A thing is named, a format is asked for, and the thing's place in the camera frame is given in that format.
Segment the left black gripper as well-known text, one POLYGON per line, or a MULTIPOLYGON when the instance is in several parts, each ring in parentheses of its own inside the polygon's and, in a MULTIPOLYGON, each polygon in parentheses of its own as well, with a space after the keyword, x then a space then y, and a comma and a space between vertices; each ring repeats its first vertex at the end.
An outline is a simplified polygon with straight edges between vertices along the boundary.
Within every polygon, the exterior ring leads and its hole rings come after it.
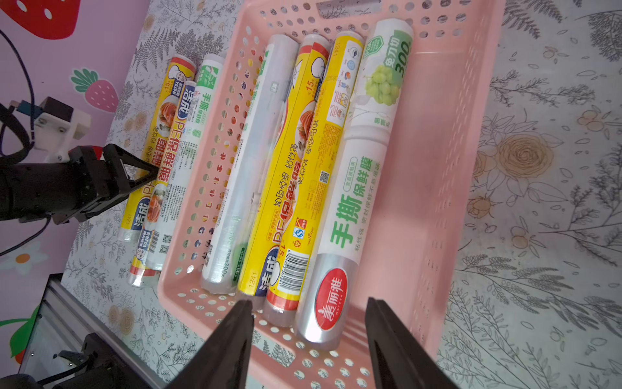
POLYGON ((68 162, 3 167, 1 220, 82 222, 102 213, 101 195, 129 195, 156 179, 158 171, 116 144, 75 147, 68 162))

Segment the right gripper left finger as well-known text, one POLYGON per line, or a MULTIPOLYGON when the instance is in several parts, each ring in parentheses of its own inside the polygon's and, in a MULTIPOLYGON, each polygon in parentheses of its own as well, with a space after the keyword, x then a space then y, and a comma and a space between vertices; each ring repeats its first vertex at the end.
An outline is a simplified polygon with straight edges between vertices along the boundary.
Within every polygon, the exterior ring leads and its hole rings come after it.
POLYGON ((243 388, 254 332, 252 304, 238 301, 169 388, 243 388))

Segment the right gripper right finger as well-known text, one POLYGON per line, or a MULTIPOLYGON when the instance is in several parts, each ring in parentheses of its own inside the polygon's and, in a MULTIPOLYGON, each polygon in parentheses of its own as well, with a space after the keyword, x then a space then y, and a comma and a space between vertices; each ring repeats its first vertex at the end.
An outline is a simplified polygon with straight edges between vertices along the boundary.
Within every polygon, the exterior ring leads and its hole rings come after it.
POLYGON ((365 327, 377 388, 457 389, 385 301, 368 299, 365 327))

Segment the yellow wrap roll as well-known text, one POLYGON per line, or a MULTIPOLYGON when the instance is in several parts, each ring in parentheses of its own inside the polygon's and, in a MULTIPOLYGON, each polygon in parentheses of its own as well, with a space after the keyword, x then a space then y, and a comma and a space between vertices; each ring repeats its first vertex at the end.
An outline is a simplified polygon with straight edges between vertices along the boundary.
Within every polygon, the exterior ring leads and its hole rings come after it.
POLYGON ((128 283, 137 288, 151 287, 157 283, 156 276, 159 272, 147 266, 149 248, 155 227, 160 219, 165 196, 168 192, 169 180, 173 173, 175 159, 181 144, 181 137, 186 127, 186 120, 189 117, 190 105, 195 88, 196 82, 192 80, 184 83, 173 123, 170 127, 169 137, 165 145, 164 156, 155 180, 155 186, 149 198, 146 221, 141 235, 139 236, 138 245, 128 275, 128 283))
POLYGON ((325 37, 310 34, 301 42, 238 284, 238 298, 251 301, 254 311, 263 307, 280 245, 293 216, 302 157, 329 57, 330 42, 325 37))
MULTIPOLYGON (((145 162, 156 167, 160 166, 182 87, 184 82, 194 79, 196 71, 197 66, 189 58, 182 55, 171 58, 147 132, 142 155, 142 160, 145 162)), ((144 222, 147 220, 147 211, 154 190, 153 179, 148 173, 138 173, 137 178, 146 178, 147 184, 133 191, 129 196, 118 235, 118 239, 123 242, 137 243, 139 240, 144 222)))
POLYGON ((339 33, 319 89, 294 193, 292 220, 263 308, 266 321, 276 327, 293 325, 301 300, 363 46, 364 38, 358 33, 339 33))

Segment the white green wrap roll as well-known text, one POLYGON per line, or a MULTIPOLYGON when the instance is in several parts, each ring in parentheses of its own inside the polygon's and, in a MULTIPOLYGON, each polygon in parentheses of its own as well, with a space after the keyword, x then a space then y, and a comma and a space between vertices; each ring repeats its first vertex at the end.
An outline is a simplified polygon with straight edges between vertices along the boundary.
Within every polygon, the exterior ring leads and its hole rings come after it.
POLYGON ((207 128, 206 121, 212 110, 215 90, 224 63, 225 59, 216 54, 205 55, 195 80, 196 88, 189 117, 181 137, 160 219, 149 248, 147 266, 156 271, 163 268, 168 252, 172 248, 173 233, 180 219, 181 206, 190 184, 194 162, 199 156, 199 143, 207 128))

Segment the white grape wrap roll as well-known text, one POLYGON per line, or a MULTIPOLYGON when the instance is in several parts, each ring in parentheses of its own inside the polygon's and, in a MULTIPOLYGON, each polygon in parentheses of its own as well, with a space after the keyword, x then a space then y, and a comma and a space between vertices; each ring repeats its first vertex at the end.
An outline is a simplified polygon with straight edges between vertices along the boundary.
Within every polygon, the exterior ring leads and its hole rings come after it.
POLYGON ((320 349, 336 349, 345 328, 413 40, 411 25, 390 18, 365 43, 294 323, 320 349))

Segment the pink plastic basket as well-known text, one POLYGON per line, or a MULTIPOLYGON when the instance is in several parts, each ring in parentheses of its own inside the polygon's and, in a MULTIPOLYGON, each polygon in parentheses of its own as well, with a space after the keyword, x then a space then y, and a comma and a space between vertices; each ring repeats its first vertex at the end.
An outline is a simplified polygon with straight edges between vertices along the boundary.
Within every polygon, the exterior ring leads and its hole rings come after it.
POLYGON ((374 388, 386 367, 447 384, 434 357, 467 205, 502 1, 385 1, 326 19, 318 1, 247 1, 237 18, 158 284, 160 304, 207 341, 231 332, 248 375, 270 388, 374 388), (278 136, 281 163, 246 212, 241 277, 202 276, 242 185, 238 157, 259 121, 270 40, 294 40, 302 92, 278 136))

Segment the aluminium frame rail front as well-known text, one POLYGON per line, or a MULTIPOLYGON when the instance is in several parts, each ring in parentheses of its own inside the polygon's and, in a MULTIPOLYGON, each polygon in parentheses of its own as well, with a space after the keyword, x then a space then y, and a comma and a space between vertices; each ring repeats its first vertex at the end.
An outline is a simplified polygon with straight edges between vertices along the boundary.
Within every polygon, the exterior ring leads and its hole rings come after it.
POLYGON ((59 275, 46 285, 19 373, 45 380, 45 388, 166 386, 61 285, 59 275))

